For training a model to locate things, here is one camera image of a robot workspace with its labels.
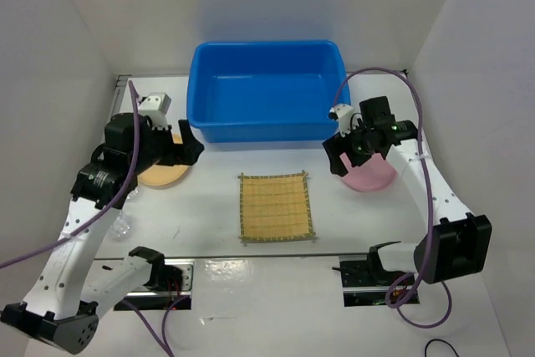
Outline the pink plastic plate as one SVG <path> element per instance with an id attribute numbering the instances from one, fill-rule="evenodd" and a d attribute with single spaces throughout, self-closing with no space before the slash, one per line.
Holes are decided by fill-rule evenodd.
<path id="1" fill-rule="evenodd" d="M 341 180 L 354 191 L 381 191 L 389 186 L 397 176 L 395 169 L 380 154 L 374 154 L 362 166 L 352 167 L 345 154 L 341 155 L 341 160 L 348 170 L 348 174 L 343 176 Z"/>

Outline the bamboo woven mat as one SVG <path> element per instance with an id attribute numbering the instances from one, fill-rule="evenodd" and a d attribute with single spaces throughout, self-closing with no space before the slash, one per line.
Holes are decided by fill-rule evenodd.
<path id="1" fill-rule="evenodd" d="M 243 243 L 297 242 L 316 236 L 308 173 L 239 176 L 239 238 Z"/>

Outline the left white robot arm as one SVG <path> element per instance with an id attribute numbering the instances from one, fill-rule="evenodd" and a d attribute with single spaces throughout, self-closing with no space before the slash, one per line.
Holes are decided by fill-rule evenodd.
<path id="1" fill-rule="evenodd" d="M 137 177 L 152 166 L 192 166 L 204 150 L 187 120 L 178 122 L 181 143 L 171 126 L 148 116 L 114 115 L 98 145 L 76 176 L 63 231 L 37 282 L 22 301 L 7 304 L 3 324 L 29 338 L 70 354 L 88 347 L 99 321 L 131 291 L 146 288 L 178 294 L 179 268 L 163 253 L 138 246 L 114 268 L 86 280 L 94 257 Z"/>

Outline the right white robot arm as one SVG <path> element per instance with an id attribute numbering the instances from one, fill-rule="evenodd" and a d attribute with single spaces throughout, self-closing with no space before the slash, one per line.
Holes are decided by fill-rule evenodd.
<path id="1" fill-rule="evenodd" d="M 369 280 L 384 284 L 395 272 L 403 272 L 433 284 L 481 272 L 492 225 L 454 195 L 424 144 L 421 125 L 398 121 L 390 112 L 359 116 L 344 104 L 331 108 L 329 118 L 339 125 L 323 143 L 331 172 L 344 177 L 349 168 L 381 156 L 404 182 L 425 220 L 426 234 L 420 242 L 384 242 L 370 248 Z"/>

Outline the blue plastic bin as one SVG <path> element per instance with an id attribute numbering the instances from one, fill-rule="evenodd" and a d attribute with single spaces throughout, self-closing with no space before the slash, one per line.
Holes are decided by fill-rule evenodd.
<path id="1" fill-rule="evenodd" d="M 193 55 L 187 119 L 209 143 L 326 140 L 328 113 L 351 101 L 338 46 L 327 40 L 211 42 Z"/>

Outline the orange plastic plate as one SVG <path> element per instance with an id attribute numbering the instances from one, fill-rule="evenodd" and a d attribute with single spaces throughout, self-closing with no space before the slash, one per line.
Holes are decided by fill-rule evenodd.
<path id="1" fill-rule="evenodd" d="M 189 166 L 161 166 L 153 165 L 138 175 L 138 182 L 143 186 L 161 189 L 176 184 L 188 171 Z"/>

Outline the clear plastic cup near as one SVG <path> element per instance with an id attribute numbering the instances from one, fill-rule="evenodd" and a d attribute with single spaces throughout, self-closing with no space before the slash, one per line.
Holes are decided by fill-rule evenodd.
<path id="1" fill-rule="evenodd" d="M 109 237 L 115 241 L 124 241 L 129 238 L 132 232 L 131 217 L 125 212 L 121 212 L 112 223 L 108 234 Z"/>

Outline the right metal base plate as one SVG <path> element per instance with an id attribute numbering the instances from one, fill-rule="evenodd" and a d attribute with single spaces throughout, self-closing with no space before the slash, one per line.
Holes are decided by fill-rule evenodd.
<path id="1" fill-rule="evenodd" d="M 331 267 L 340 278 L 344 306 L 385 306 L 385 295 L 390 285 L 402 272 L 372 273 L 371 263 L 365 254 L 339 257 L 338 264 Z"/>

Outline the metal base plate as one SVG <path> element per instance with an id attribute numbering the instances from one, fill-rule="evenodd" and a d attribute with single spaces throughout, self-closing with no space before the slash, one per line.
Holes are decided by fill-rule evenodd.
<path id="1" fill-rule="evenodd" d="M 166 266 L 176 278 L 166 278 L 158 288 L 139 287 L 125 296 L 125 300 L 139 311 L 165 311 L 191 309 L 191 291 L 195 263 L 192 259 L 171 258 Z"/>
<path id="2" fill-rule="evenodd" d="M 371 263 L 365 254 L 339 257 L 338 264 L 331 267 L 340 278 L 344 306 L 385 306 L 385 295 L 390 285 L 402 272 L 372 273 Z"/>

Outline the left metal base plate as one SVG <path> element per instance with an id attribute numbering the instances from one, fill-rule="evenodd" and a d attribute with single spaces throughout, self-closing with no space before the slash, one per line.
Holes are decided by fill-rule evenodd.
<path id="1" fill-rule="evenodd" d="M 139 287 L 125 296 L 125 300 L 139 311 L 165 311 L 191 309 L 191 291 L 195 263 L 192 259 L 171 258 L 166 266 L 176 278 L 166 278 L 158 288 Z"/>

